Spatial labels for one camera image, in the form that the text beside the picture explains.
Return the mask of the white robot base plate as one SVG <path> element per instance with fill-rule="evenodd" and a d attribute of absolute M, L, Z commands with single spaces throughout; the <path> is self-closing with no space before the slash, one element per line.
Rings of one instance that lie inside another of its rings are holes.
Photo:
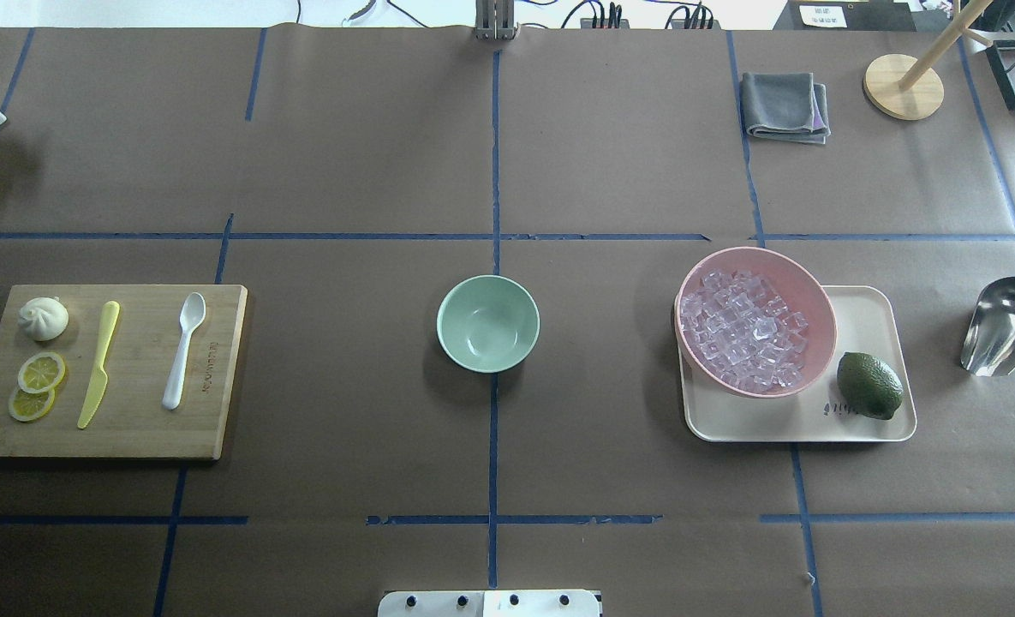
<path fill-rule="evenodd" d="M 601 616 L 601 594 L 583 589 L 395 590 L 378 616 Z"/>

